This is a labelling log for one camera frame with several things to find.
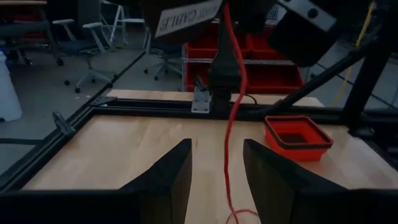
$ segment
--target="office chair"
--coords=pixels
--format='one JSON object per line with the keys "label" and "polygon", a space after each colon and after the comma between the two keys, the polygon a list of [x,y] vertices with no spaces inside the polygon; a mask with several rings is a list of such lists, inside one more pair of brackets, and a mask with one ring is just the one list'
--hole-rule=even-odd
{"label": "office chair", "polygon": [[130,18],[128,15],[128,11],[126,10],[126,8],[122,5],[119,4],[113,4],[109,1],[106,0],[102,0],[101,1],[102,4],[110,4],[110,5],[115,5],[118,6],[118,9],[116,11],[116,15],[114,17],[114,21],[113,21],[113,25],[108,27],[112,27],[111,29],[111,37],[110,37],[110,42],[113,43],[115,41],[115,34],[116,34],[116,28],[118,27],[122,27],[122,35],[123,35],[123,44],[127,45],[128,41],[127,41],[127,29],[126,29],[126,23],[132,23],[132,24],[144,24],[144,19],[142,18]]}
{"label": "office chair", "polygon": [[[78,81],[75,86],[75,93],[80,93],[81,85],[89,79],[91,79],[91,82],[93,83],[95,83],[96,79],[99,79],[111,85],[112,80],[105,76],[103,74],[104,72],[97,71],[91,66],[91,61],[95,55],[106,53],[107,50],[114,50],[113,46],[111,45],[109,40],[106,39],[105,34],[102,30],[103,23],[94,22],[83,25],[84,29],[88,29],[91,32],[93,39],[76,40],[76,37],[72,34],[72,32],[70,32],[70,29],[68,28],[68,24],[72,22],[74,22],[73,19],[63,19],[59,21],[53,21],[53,24],[63,26],[70,38],[70,41],[61,42],[58,44],[59,51],[67,55],[82,56],[88,66],[88,74],[86,74]],[[63,60],[59,57],[57,59],[57,63],[59,66],[62,66]],[[64,84],[68,86],[70,85],[70,82],[68,80],[65,80]]]}
{"label": "office chair", "polygon": [[155,55],[161,58],[163,61],[155,65],[151,65],[144,70],[145,74],[149,73],[149,69],[158,68],[155,72],[155,81],[159,79],[158,74],[162,71],[168,73],[169,70],[173,70],[182,76],[182,70],[179,68],[179,63],[170,62],[170,59],[181,58],[182,46],[168,46],[159,43],[157,40],[152,38],[151,34],[148,34],[149,38],[146,40],[146,52],[147,54]]}

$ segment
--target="wooden table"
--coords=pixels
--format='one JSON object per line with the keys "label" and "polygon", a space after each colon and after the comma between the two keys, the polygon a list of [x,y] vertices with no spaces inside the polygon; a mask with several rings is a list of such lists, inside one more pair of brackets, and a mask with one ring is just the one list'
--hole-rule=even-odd
{"label": "wooden table", "polygon": [[[113,90],[120,98],[192,100],[191,93]],[[253,95],[261,104],[283,96]],[[252,99],[245,98],[245,103]],[[322,106],[315,98],[297,105]],[[300,165],[350,189],[397,188],[398,173],[342,126],[322,126],[335,140],[320,162]],[[183,138],[192,138],[193,172],[186,223],[222,223],[229,209],[223,177],[226,121],[96,116],[24,189],[117,189],[148,169]],[[230,139],[231,190],[235,209],[255,210],[243,164],[243,140],[264,142],[260,122],[235,122]],[[241,223],[259,223],[248,214]]]}
{"label": "wooden table", "polygon": [[0,6],[39,6],[46,5],[47,1],[13,1],[0,0]]}

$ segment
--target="chair wheel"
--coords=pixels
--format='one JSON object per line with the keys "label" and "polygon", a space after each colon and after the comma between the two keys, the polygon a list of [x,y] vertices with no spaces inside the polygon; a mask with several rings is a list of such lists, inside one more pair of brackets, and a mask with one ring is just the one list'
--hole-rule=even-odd
{"label": "chair wheel", "polygon": [[28,58],[28,57],[24,58],[24,62],[25,62],[25,64],[26,64],[27,66],[31,66],[31,65],[33,64],[32,61],[31,61],[31,59]]}
{"label": "chair wheel", "polygon": [[57,58],[57,65],[58,66],[63,66],[63,60],[60,58]]}

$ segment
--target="black metal rod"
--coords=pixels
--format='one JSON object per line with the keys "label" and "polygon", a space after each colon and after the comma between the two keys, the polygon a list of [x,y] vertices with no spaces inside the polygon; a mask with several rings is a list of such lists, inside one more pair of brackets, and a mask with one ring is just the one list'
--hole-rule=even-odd
{"label": "black metal rod", "polygon": [[131,107],[139,106],[143,108],[175,108],[191,110],[191,101],[172,101],[172,100],[131,100],[131,99],[117,99],[107,103],[108,106],[122,106]]}
{"label": "black metal rod", "polygon": [[[80,130],[93,116],[91,108],[85,108],[71,119],[70,125]],[[59,130],[54,130],[41,144],[36,145],[22,159],[13,164],[0,175],[0,193],[19,190],[55,156],[72,136],[66,136]]]}
{"label": "black metal rod", "polygon": [[[245,110],[252,110],[253,107],[247,107]],[[239,111],[236,115],[236,121],[254,121],[263,122],[264,117],[250,115],[244,111]],[[192,113],[190,110],[175,110],[174,108],[142,108],[142,107],[117,107],[104,106],[93,108],[93,114],[97,115],[118,115],[118,116],[144,116],[144,117],[163,117],[163,118],[183,118],[183,119],[214,119],[228,120],[229,113]],[[323,110],[322,108],[302,107],[286,111],[282,115],[302,115],[308,116],[318,124],[342,125],[343,123],[338,113]]]}
{"label": "black metal rod", "polygon": [[349,53],[348,56],[341,59],[339,62],[335,63],[333,66],[323,71],[321,74],[313,78],[311,81],[306,83],[303,87],[297,90],[295,93],[290,94],[285,99],[278,101],[273,105],[272,108],[262,109],[258,111],[251,111],[250,114],[260,113],[263,116],[270,114],[279,114],[286,110],[288,107],[292,106],[298,100],[307,96],[312,91],[324,85],[326,82],[331,80],[337,74],[343,72],[349,66],[355,64],[359,60],[361,60],[374,46],[374,42],[370,42],[364,47],[361,47],[358,50],[354,50]]}
{"label": "black metal rod", "polygon": [[0,144],[21,144],[26,146],[34,146],[40,144],[41,139],[16,139],[16,138],[1,138]]}
{"label": "black metal rod", "polygon": [[349,127],[361,125],[358,123],[358,118],[365,109],[366,103],[389,61],[391,52],[394,50],[393,46],[396,45],[398,4],[396,1],[394,2],[387,12],[379,36],[374,41],[375,47],[371,48],[365,56],[361,70],[343,108],[341,118],[347,122]]}
{"label": "black metal rod", "polygon": [[[325,70],[327,69],[325,66],[323,66],[323,65],[321,65],[321,64],[319,64],[319,63],[317,63],[317,65],[319,65],[319,67],[321,67],[321,68],[323,68],[323,69],[325,69]],[[341,80],[345,80],[345,77],[342,77],[340,74],[337,75],[336,77],[338,77],[338,78],[341,79]],[[347,83],[350,84],[351,86],[354,85],[354,83],[351,82],[351,81],[349,81],[349,80],[347,80]],[[388,106],[388,107],[390,107],[390,108],[393,108],[393,109],[396,108],[393,104],[388,103],[386,100],[383,100],[380,96],[377,96],[377,95],[375,95],[375,94],[372,93],[372,94],[371,94],[371,97],[373,97],[375,100],[379,101],[380,103],[382,103],[382,104],[384,104],[384,105],[386,105],[386,106]]]}

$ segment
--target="red cable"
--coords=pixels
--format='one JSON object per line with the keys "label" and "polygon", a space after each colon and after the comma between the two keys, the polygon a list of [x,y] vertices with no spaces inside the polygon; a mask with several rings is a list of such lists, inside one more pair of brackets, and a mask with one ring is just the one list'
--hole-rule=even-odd
{"label": "red cable", "polygon": [[224,177],[225,177],[225,187],[226,187],[226,198],[228,200],[228,206],[229,209],[231,210],[231,214],[229,215],[226,224],[228,223],[229,219],[231,218],[231,215],[234,216],[236,224],[239,224],[238,218],[236,216],[237,213],[242,213],[242,212],[250,212],[251,214],[257,215],[256,212],[253,212],[248,209],[244,210],[238,210],[235,211],[235,209],[232,206],[232,198],[231,198],[231,184],[229,182],[229,171],[228,171],[228,164],[229,164],[229,135],[231,134],[231,129],[232,129],[232,124],[235,120],[236,113],[238,112],[239,105],[241,104],[241,101],[243,99],[243,96],[246,92],[246,88],[248,86],[248,76],[246,74],[246,68],[244,67],[244,62],[242,58],[242,54],[239,48],[238,40],[236,40],[233,28],[232,28],[232,22],[231,22],[231,15],[229,14],[229,4],[226,3],[224,7],[224,19],[225,19],[225,25],[228,31],[229,38],[232,41],[233,49],[235,52],[235,55],[238,57],[238,63],[239,63],[239,69],[241,71],[241,76],[242,76],[242,81],[241,81],[241,89],[239,92],[239,97],[235,101],[234,106],[232,107],[231,114],[229,116],[228,120],[228,125],[226,127],[226,133],[225,133],[225,139],[224,139]]}

